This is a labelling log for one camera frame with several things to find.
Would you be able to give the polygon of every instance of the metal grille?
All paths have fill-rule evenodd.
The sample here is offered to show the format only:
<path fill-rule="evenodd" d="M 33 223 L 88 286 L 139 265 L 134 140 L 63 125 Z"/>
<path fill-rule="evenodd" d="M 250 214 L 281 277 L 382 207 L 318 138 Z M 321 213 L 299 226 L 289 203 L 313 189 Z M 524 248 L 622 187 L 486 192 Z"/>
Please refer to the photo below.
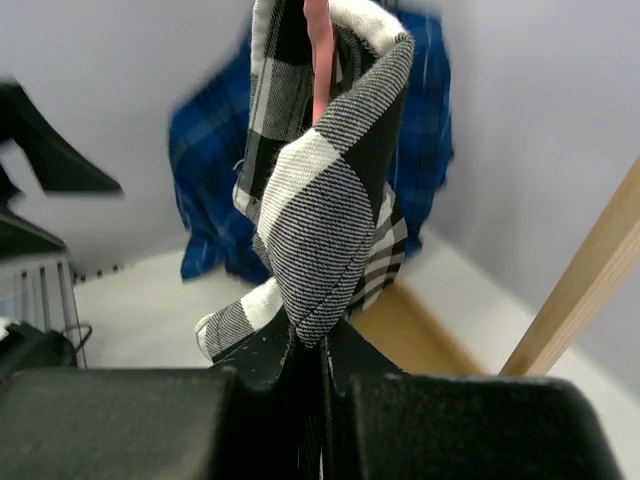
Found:
<path fill-rule="evenodd" d="M 0 317 L 63 332 L 78 345 L 82 334 L 68 259 L 51 255 L 0 264 Z M 84 348 L 77 355 L 78 365 L 86 366 Z"/>

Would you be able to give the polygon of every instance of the pink strap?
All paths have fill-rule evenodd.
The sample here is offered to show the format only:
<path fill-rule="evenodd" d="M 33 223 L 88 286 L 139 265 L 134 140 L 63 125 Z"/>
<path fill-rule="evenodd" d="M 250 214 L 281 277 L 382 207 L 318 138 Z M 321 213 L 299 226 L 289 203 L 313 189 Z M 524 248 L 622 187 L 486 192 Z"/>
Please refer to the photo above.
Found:
<path fill-rule="evenodd" d="M 333 78 L 335 38 L 329 16 L 328 0 L 305 0 L 304 16 L 311 40 L 313 72 L 313 122 L 317 122 L 329 106 Z"/>

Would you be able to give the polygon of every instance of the white floor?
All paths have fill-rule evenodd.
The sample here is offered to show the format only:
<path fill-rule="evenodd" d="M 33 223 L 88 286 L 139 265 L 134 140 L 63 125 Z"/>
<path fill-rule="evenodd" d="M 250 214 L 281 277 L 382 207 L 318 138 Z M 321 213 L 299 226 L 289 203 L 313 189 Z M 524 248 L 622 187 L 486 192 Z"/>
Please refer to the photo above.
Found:
<path fill-rule="evenodd" d="M 76 287 L 82 321 L 94 325 L 87 348 L 93 367 L 200 367 L 193 327 L 250 287 L 217 271 L 196 282 L 179 277 L 182 252 Z M 426 232 L 424 251 L 404 281 L 491 373 L 497 373 L 533 313 L 493 284 L 454 249 Z M 640 479 L 640 402 L 573 347 L 552 375 L 571 380 L 598 412 L 627 478 Z"/>

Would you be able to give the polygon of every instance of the black and white plaid cloth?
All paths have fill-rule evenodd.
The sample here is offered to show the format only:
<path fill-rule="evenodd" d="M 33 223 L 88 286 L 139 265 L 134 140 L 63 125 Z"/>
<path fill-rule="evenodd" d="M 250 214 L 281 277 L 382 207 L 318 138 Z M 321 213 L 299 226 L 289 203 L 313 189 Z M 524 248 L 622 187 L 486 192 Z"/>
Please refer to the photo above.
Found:
<path fill-rule="evenodd" d="M 196 326 L 215 358 L 284 308 L 316 345 L 347 312 L 367 308 L 395 278 L 406 225 L 386 182 L 413 39 L 369 0 L 330 0 L 338 91 L 310 126 L 313 69 L 303 0 L 256 0 L 251 114 L 236 207 L 273 277 Z"/>

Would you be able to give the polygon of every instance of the wooden baseboard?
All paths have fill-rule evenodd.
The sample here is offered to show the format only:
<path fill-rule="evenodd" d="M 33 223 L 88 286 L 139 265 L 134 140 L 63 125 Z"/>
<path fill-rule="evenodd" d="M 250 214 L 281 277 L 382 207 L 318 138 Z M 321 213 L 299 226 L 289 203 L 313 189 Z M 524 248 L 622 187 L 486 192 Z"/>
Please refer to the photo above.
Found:
<path fill-rule="evenodd" d="M 353 324 L 374 347 L 415 375 L 482 375 L 484 372 L 442 323 L 396 282 Z"/>

